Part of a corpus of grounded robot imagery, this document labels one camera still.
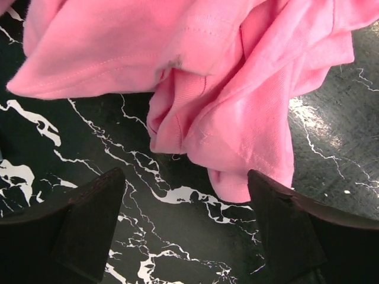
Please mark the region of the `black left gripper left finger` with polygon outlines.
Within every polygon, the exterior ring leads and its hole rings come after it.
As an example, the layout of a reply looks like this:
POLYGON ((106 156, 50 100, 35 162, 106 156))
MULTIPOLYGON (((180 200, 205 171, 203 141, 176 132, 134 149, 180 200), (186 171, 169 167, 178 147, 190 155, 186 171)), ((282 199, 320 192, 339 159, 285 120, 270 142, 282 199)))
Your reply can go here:
POLYGON ((1 281, 102 281, 124 190, 116 167, 1 218, 1 281))

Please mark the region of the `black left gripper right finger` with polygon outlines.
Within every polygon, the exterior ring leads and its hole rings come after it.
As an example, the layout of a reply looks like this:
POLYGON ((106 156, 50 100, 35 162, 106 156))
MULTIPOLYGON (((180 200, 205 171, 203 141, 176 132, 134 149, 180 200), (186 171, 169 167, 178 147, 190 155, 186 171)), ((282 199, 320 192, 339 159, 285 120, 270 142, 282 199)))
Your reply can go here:
POLYGON ((378 221, 327 206, 250 170, 263 283, 378 283, 378 221))

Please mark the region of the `pink t-shirt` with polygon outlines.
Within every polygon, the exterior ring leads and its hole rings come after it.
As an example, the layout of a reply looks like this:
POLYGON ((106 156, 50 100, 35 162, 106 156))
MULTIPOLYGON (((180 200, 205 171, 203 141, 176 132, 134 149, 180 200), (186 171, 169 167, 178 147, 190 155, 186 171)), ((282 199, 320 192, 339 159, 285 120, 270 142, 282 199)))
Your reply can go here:
POLYGON ((291 186, 290 99, 353 62, 352 32, 377 19, 377 1, 31 1, 7 89, 152 92, 151 151, 186 154, 244 203, 251 169, 291 186))

